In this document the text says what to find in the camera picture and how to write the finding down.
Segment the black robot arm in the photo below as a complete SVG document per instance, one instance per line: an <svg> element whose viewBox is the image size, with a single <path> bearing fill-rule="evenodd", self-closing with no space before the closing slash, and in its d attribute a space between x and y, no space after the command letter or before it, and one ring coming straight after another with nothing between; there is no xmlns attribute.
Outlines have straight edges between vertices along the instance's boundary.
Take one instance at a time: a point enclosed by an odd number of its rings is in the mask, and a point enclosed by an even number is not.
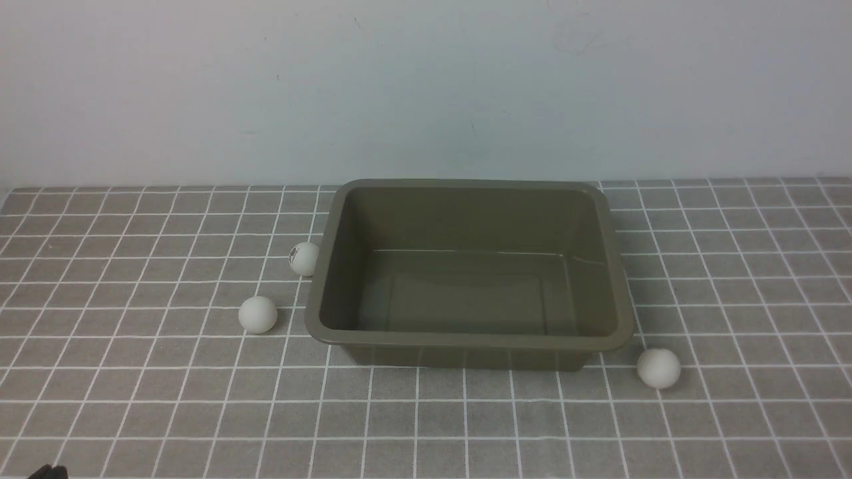
<svg viewBox="0 0 852 479"><path fill-rule="evenodd" d="M45 464L31 473L28 479L69 479L68 470L64 466L51 466Z"/></svg>

